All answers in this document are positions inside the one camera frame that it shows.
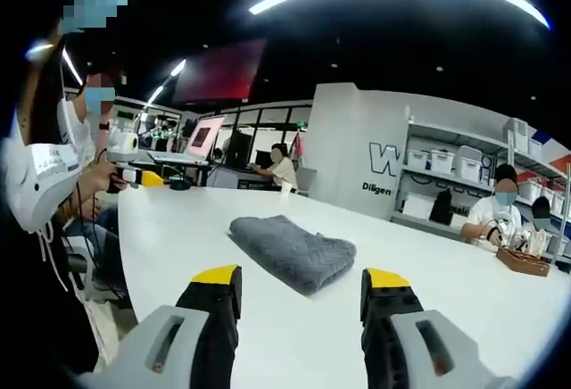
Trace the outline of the person's left hand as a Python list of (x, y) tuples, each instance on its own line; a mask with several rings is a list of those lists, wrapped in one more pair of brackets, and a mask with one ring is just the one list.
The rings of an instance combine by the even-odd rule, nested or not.
[(95, 191), (107, 192), (110, 188), (123, 191), (128, 183), (119, 176), (118, 168), (113, 163), (100, 161), (92, 167), (95, 177)]

